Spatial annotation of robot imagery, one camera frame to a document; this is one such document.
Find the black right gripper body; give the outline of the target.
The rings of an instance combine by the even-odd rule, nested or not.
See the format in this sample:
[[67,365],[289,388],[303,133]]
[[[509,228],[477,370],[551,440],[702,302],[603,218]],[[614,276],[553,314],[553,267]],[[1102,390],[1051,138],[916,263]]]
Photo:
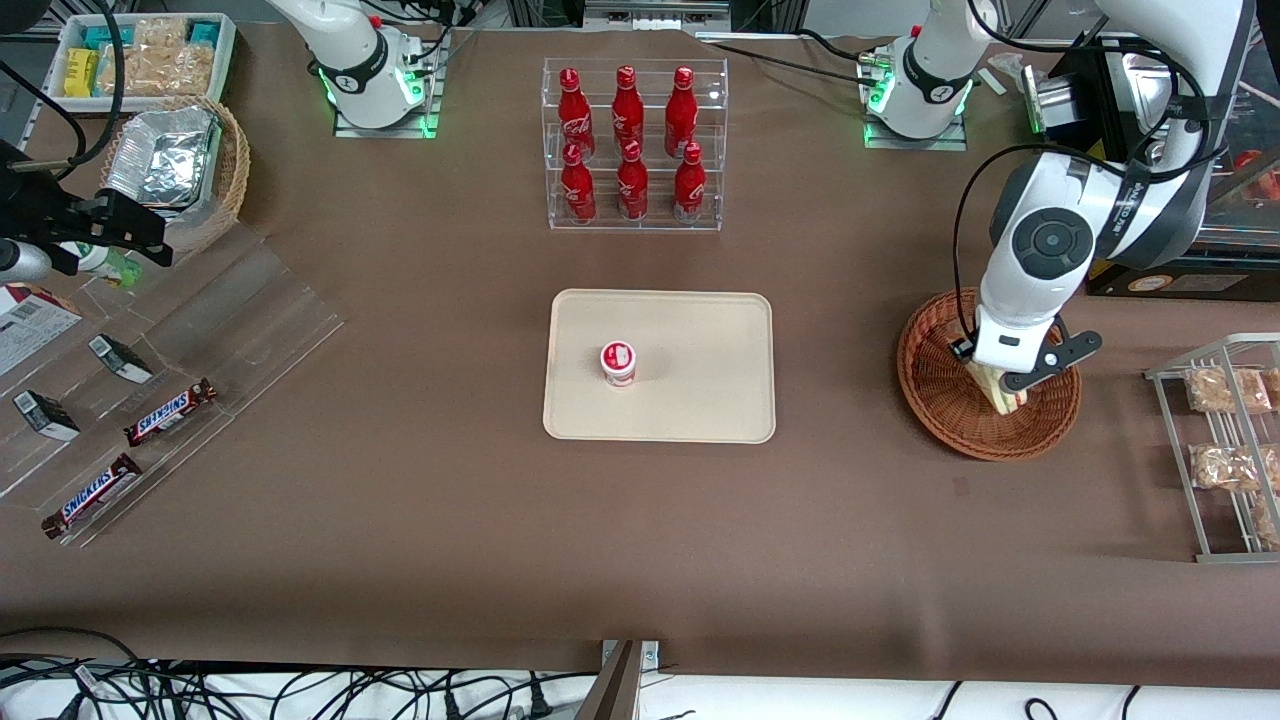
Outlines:
[[1,141],[1,232],[6,240],[54,249],[61,243],[96,243],[93,218],[81,196],[65,191],[45,172],[17,172],[14,161],[28,158]]

